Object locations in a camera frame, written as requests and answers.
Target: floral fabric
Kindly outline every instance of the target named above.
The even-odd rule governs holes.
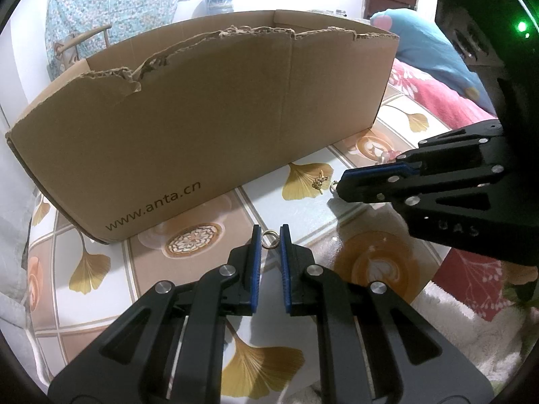
[[[172,22],[180,0],[49,0],[45,44],[51,74],[58,77],[63,64],[55,57],[55,42],[63,42],[95,27],[112,24],[108,31],[114,44]],[[105,48],[103,34],[77,46],[79,57],[88,58]]]
[[[431,75],[398,59],[393,63],[389,84],[427,108],[451,129],[495,118]]]

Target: cardboard box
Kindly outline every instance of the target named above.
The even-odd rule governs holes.
[[[183,21],[78,62],[6,137],[72,223],[123,240],[370,127],[397,44],[308,12]]]

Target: pillow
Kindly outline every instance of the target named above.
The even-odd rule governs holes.
[[[468,70],[435,23],[410,9],[387,9],[375,13],[370,22],[399,35],[398,60],[430,74],[489,114],[496,115],[479,76]]]

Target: blue floral cloth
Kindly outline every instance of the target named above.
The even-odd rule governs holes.
[[[112,24],[110,43],[170,24],[180,0],[49,0],[45,25],[45,44],[53,77],[64,71],[55,57],[55,42],[95,27]],[[105,48],[103,34],[77,46],[81,59]]]

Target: metal ring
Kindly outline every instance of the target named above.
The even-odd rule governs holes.
[[[337,184],[339,183],[339,181],[333,181],[330,186],[329,186],[329,191],[331,192],[331,194],[333,194],[334,196],[338,196],[337,194]]]
[[[265,235],[271,235],[271,236],[273,236],[277,241],[276,241],[275,243],[272,243],[272,244],[270,244],[270,245],[267,245],[267,244],[264,243],[264,236],[265,236]],[[262,240],[261,240],[261,241],[262,241],[262,247],[263,247],[264,249],[275,249],[275,248],[279,245],[279,240],[280,240],[279,235],[278,235],[275,231],[273,231],[273,230],[271,230],[271,229],[265,230],[265,231],[262,233]]]

